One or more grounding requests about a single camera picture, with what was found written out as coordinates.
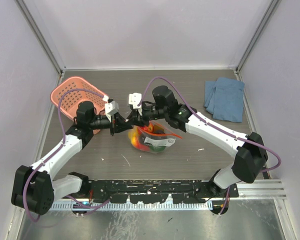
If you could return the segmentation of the yellow toy lemon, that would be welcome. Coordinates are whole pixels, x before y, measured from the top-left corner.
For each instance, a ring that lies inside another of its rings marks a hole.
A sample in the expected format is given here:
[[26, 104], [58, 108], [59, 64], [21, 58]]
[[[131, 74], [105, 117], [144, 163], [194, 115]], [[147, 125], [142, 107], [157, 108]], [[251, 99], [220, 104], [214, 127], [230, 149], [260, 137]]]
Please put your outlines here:
[[139, 135], [138, 135], [138, 131], [137, 130], [132, 129], [131, 131], [129, 131], [128, 137], [129, 137], [130, 143], [133, 146], [136, 146], [138, 144]]

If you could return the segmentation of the red toy pepper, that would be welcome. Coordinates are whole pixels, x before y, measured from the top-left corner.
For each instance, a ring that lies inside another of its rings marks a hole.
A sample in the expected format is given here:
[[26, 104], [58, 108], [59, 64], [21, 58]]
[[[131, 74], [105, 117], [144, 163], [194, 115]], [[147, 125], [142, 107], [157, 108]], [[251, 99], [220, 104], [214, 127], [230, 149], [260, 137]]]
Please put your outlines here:
[[133, 138], [131, 140], [131, 144], [133, 147], [140, 151], [148, 152], [150, 150], [150, 148], [147, 145], [140, 143], [136, 138]]

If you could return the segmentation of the clear zip top bag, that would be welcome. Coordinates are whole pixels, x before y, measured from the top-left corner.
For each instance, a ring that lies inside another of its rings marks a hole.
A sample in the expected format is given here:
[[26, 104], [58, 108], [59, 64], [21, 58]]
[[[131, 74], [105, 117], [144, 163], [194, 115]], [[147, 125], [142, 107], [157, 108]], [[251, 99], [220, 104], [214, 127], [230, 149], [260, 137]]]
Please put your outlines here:
[[131, 130], [136, 130], [138, 132], [138, 141], [144, 145], [147, 145], [148, 147], [154, 146], [154, 147], [159, 147], [159, 146], [166, 146], [166, 148], [171, 147], [172, 145], [175, 144], [176, 140], [181, 140], [182, 137], [170, 129], [166, 128], [165, 126], [159, 124], [156, 121], [150, 121], [149, 124], [153, 125], [153, 130], [155, 129], [163, 129], [167, 139], [153, 139], [153, 133], [148, 133], [143, 130], [144, 126], [134, 126], [133, 129]]

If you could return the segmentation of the dark green toy fruit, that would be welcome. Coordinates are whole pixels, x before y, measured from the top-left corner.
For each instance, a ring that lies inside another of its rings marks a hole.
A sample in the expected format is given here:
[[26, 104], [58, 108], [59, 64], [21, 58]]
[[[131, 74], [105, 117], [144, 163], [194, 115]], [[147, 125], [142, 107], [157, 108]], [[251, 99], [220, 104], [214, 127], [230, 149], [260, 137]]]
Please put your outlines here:
[[166, 149], [166, 146], [150, 146], [149, 149], [153, 153], [161, 153]]

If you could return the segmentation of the red toy apple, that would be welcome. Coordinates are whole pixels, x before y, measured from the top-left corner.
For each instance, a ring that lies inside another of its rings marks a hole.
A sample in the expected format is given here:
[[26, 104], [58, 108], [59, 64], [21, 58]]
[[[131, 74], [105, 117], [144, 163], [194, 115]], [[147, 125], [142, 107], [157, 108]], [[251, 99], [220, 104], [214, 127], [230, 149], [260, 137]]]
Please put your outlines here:
[[148, 126], [144, 126], [143, 130], [147, 133], [153, 133], [154, 131], [154, 126], [152, 124], [149, 124]]

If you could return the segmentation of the dark purple toy plum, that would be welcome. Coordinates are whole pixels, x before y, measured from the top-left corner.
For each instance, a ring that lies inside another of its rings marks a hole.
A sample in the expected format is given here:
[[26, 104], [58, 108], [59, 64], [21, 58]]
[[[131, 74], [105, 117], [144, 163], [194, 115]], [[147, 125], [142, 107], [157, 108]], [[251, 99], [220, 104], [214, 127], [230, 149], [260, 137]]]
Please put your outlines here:
[[161, 128], [155, 129], [153, 131], [153, 139], [155, 139], [155, 140], [167, 139], [165, 131], [163, 129], [161, 129]]

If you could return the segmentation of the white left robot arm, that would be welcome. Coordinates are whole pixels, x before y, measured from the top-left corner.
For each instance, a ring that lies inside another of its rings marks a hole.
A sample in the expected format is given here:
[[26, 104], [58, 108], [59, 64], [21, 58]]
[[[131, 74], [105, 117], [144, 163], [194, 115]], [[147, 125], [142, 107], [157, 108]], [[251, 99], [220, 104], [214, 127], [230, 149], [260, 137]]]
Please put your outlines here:
[[93, 138], [94, 130], [110, 129], [112, 134], [132, 129], [142, 114], [133, 109], [127, 118], [118, 112], [115, 101], [106, 103], [105, 115], [98, 115], [91, 101], [78, 105], [74, 124], [66, 131], [63, 139], [47, 155], [31, 166], [20, 166], [14, 177], [11, 203], [29, 212], [44, 215], [54, 201], [75, 194], [85, 198], [91, 186], [86, 175], [71, 172], [55, 180], [59, 170]]

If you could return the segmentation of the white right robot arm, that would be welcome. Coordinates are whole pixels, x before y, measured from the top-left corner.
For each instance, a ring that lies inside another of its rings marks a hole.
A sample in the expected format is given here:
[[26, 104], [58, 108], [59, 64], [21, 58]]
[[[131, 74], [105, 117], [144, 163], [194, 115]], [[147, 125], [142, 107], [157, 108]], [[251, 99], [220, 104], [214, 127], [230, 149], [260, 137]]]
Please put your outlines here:
[[131, 93], [128, 119], [145, 126], [150, 120], [164, 119], [172, 128], [201, 137], [224, 150], [234, 162], [219, 169], [209, 181], [209, 191], [221, 197], [233, 184], [252, 184], [268, 160], [262, 137], [252, 132], [247, 135], [207, 119], [196, 109], [178, 103], [174, 93], [165, 85], [152, 91], [154, 102], [142, 100], [142, 94]]

